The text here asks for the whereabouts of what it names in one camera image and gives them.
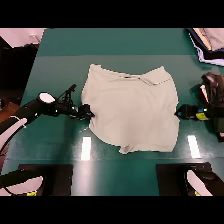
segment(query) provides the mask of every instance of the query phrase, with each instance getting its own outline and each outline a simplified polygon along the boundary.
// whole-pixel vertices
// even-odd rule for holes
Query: table
[[[200,63],[187,32],[182,28],[150,29],[47,29],[35,59],[22,105],[46,91],[59,96],[77,84],[73,101],[80,104],[90,64],[129,74],[142,74],[164,66],[178,92],[179,105],[196,104],[194,86],[202,74],[223,68]],[[224,147],[211,122],[180,122],[172,153],[134,152],[99,140],[89,121],[41,116],[11,140],[2,174],[19,164],[74,164],[72,195],[159,195],[157,163],[210,162],[224,179]],[[192,158],[189,136],[195,136],[200,155]],[[84,137],[91,137],[90,160],[81,160]]]

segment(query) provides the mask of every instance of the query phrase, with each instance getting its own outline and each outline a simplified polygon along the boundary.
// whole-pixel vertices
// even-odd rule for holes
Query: stack of clothes
[[[200,62],[224,66],[224,28],[186,28]]]

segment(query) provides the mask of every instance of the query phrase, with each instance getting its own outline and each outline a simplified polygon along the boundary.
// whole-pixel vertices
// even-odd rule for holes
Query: folded fabric
[[[224,28],[201,28],[200,30],[210,43],[212,51],[224,48]]]
[[[198,59],[200,62],[204,62],[204,63],[209,63],[209,64],[214,64],[214,65],[220,65],[220,66],[224,66],[224,59],[214,59],[214,60],[205,60],[204,59],[204,54],[203,54],[203,51],[197,47],[191,37],[191,34],[189,34],[190,38],[191,38],[191,41],[194,45],[194,47],[197,49],[197,52],[198,52]]]
[[[201,30],[199,28],[193,28],[193,30],[195,31],[195,33],[198,35],[198,37],[201,39],[201,41],[203,42],[203,44],[206,46],[206,48],[208,50],[211,50],[212,47],[209,43],[209,41],[206,39],[206,37],[203,36],[203,34],[201,33]]]
[[[191,37],[194,40],[195,45],[203,51],[205,60],[224,59],[224,48],[216,51],[209,51],[202,42],[202,40],[195,33],[193,28],[186,28],[186,30],[188,31],[188,33],[191,34]]]
[[[90,65],[82,91],[95,117],[90,129],[102,141],[121,146],[120,153],[171,152],[179,119],[174,115],[178,97],[164,67],[142,75],[129,75]]]

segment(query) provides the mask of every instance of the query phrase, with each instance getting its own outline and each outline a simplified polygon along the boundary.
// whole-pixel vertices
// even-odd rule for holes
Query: white cloth
[[[121,146],[120,152],[171,152],[179,119],[178,97],[164,67],[143,75],[129,75],[90,65],[82,103],[95,114],[91,131],[102,141]]]
[[[191,38],[191,41],[194,45],[194,47],[197,49],[198,52],[198,59],[200,62],[204,62],[204,63],[209,63],[209,64],[213,64],[213,65],[220,65],[220,66],[224,66],[224,59],[213,59],[213,60],[206,60],[204,59],[204,54],[203,51],[201,50],[201,48],[197,47],[193,41],[193,39]]]

